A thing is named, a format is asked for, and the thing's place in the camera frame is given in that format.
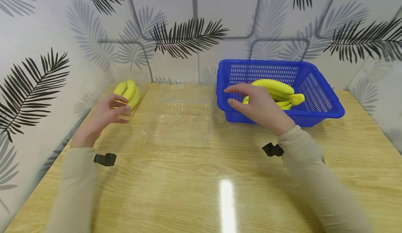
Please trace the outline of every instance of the long sleeve shirt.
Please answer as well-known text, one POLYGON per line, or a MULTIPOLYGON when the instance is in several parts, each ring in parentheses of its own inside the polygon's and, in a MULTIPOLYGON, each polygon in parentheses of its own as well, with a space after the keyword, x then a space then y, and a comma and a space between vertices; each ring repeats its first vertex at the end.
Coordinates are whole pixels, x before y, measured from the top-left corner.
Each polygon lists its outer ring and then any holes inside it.
MULTIPOLYGON (((282 161, 301 186, 327 233, 369 233, 370 226, 349 191, 323 163, 321 149, 294 127, 278 137, 282 161)), ((46 233, 88 233, 97 175, 93 148, 72 148, 64 156, 61 188, 46 233)))

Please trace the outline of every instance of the right hand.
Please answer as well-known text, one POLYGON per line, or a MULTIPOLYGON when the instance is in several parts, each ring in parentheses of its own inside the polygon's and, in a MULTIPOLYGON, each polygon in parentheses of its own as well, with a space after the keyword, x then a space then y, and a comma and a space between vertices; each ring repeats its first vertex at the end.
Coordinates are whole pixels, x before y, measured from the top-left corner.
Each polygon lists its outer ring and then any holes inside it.
POLYGON ((252 121, 282 135, 296 126, 294 121, 275 103, 264 87, 241 83, 224 90, 225 93, 242 93, 249 96, 248 105, 229 99, 229 105, 252 121))

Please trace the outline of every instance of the finger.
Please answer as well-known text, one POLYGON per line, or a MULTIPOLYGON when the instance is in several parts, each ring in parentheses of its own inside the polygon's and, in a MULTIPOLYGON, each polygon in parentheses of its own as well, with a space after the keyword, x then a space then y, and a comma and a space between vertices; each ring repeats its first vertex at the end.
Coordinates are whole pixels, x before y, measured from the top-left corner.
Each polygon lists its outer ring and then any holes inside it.
POLYGON ((113 120, 113 123, 120 123, 120 124, 127 124, 129 121, 127 119, 119 119, 116 118, 115 120, 113 120))
POLYGON ((114 94, 114 93, 112 93, 111 95, 109 95, 109 96, 107 97, 107 99, 108 99, 109 103, 111 103, 112 101, 116 101, 116 100, 122 101, 123 103, 128 103, 128 99, 124 98, 123 96, 114 94))
POLYGON ((126 106, 127 104, 126 103, 122 103, 122 102, 118 102, 118 101, 113 101, 112 103, 111 103, 111 106, 110 106, 110 108, 113 108, 113 107, 122 107, 122 106, 126 106))
POLYGON ((237 85, 232 85, 229 86, 224 90, 225 93, 244 93, 248 96, 253 95, 253 92, 255 91, 256 86, 246 84, 246 83, 241 83, 237 85))
POLYGON ((238 110, 239 112, 243 113, 249 108, 248 105, 244 105, 235 99, 228 99, 228 104, 233 108, 238 110))
POLYGON ((114 116, 118 117, 119 115, 125 115, 125 116, 130 116, 130 106, 129 105, 125 105, 125 106, 121 106, 117 109, 113 109, 112 111, 114 112, 114 116))

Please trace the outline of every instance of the blue plastic basket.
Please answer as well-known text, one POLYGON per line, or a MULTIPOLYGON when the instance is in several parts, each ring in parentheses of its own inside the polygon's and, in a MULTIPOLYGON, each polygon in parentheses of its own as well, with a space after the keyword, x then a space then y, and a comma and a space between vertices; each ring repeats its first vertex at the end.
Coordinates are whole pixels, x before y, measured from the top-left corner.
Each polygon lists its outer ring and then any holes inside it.
POLYGON ((314 64, 298 61, 222 60, 217 73, 216 95, 219 108, 228 122, 254 123, 233 109, 228 99, 243 100, 240 94, 224 93, 230 85, 251 84, 257 79, 275 79, 303 93, 306 100, 285 111, 297 125, 312 127, 326 118, 337 119, 345 109, 323 75, 314 64))

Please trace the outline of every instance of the wooden table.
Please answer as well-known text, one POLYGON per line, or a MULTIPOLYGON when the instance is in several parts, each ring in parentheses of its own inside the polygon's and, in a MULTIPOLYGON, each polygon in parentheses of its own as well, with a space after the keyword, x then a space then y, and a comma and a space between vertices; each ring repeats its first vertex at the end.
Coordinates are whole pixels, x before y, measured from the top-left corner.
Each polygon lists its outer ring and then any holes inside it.
MULTIPOLYGON (((276 142, 273 133, 229 124, 215 108, 206 146, 148 143, 141 131, 158 87, 149 87, 130 124, 110 125, 95 145, 98 153, 116 153, 117 161, 100 167, 93 232, 323 232, 280 158, 262 151, 276 142)), ((400 232, 402 157, 349 92, 336 93, 346 115, 306 130, 357 196, 374 232, 400 232)), ((66 150, 6 232, 43 232, 66 150)))

